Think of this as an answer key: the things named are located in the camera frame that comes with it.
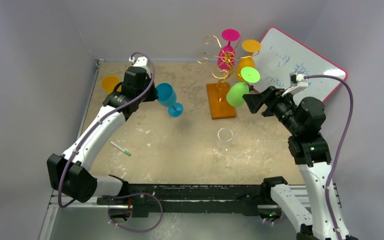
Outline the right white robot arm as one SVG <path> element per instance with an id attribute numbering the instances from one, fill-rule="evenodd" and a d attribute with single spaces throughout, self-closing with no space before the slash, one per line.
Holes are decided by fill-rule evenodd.
<path id="1" fill-rule="evenodd" d="M 354 240 L 333 190 L 334 163 L 320 132 L 326 119 L 324 103 L 309 96 L 295 104 L 291 93 L 273 86 L 259 94 L 244 94 L 242 98 L 252 114 L 266 105 L 262 116 L 276 117 L 291 134 L 288 149 L 304 180 L 310 207 L 304 207 L 292 194 L 283 177 L 263 180 L 262 200 L 280 207 L 298 240 Z"/>

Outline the clear wine glass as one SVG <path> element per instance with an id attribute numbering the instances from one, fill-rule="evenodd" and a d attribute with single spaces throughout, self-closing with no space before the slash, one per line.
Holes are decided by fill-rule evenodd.
<path id="1" fill-rule="evenodd" d="M 216 137 L 216 144 L 214 145 L 212 152 L 217 158 L 224 158 L 228 154 L 234 133 L 232 130 L 223 127 L 218 130 Z"/>

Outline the pink plastic wine glass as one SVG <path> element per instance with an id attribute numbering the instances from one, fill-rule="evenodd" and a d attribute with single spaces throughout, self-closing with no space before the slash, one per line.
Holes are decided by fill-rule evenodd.
<path id="1" fill-rule="evenodd" d="M 241 35 L 236 29 L 228 28 L 221 33 L 221 38 L 227 44 L 219 51 L 217 66 L 220 70 L 231 70 L 234 68 L 236 61 L 236 50 L 231 43 L 238 41 Z"/>

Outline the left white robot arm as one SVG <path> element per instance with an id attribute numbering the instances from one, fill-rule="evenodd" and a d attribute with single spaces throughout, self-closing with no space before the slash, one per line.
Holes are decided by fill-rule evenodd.
<path id="1" fill-rule="evenodd" d="M 97 177 L 90 169 L 109 138 L 139 105 L 158 98 L 154 81 L 155 67 L 130 66 L 123 81 L 105 97 L 97 116 L 80 137 L 63 153 L 50 155 L 46 165 L 51 187 L 57 191 L 59 207 L 101 196 L 109 196 L 118 205 L 128 201 L 129 191 L 123 187 L 123 179 L 111 175 Z"/>

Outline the orange plastic wine glass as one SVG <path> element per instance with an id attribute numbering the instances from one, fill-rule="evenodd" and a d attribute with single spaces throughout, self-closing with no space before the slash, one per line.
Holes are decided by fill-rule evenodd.
<path id="1" fill-rule="evenodd" d="M 255 61 L 253 56 L 258 54 L 261 50 L 261 43 L 254 39 L 244 40 L 241 44 L 242 49 L 246 52 L 246 56 L 241 57 L 239 63 L 236 66 L 236 78 L 240 82 L 244 82 L 245 80 L 241 76 L 241 70 L 244 67 L 255 67 Z"/>

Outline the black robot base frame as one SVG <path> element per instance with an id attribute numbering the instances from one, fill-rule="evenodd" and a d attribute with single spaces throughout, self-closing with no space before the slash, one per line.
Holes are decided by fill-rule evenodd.
<path id="1" fill-rule="evenodd" d="M 186 214 L 241 214 L 276 218 L 281 207 L 270 196 L 274 184 L 284 184 L 281 177 L 265 178 L 261 184 L 147 184 L 123 182 L 117 196 L 98 196 L 92 188 L 81 192 L 71 207 L 101 207 L 131 210 L 132 217 L 146 218 L 163 211 Z"/>

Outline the blue plastic wine glass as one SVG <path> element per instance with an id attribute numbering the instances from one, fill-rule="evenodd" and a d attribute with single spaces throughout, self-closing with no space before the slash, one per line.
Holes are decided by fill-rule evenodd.
<path id="1" fill-rule="evenodd" d="M 179 117 L 184 110 L 181 103 L 177 101 L 177 95 L 172 85 L 169 83 L 160 83 L 157 87 L 157 101 L 167 108 L 171 117 Z"/>

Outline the green plastic wine glass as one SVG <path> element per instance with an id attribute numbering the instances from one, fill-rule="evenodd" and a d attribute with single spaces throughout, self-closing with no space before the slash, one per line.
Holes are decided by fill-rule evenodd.
<path id="1" fill-rule="evenodd" d="M 245 66 L 240 70 L 240 76 L 243 81 L 235 83 L 226 94 L 227 103 L 233 107 L 240 107 L 245 103 L 243 95 L 248 94 L 249 84 L 257 83 L 261 75 L 257 69 L 251 66 Z"/>

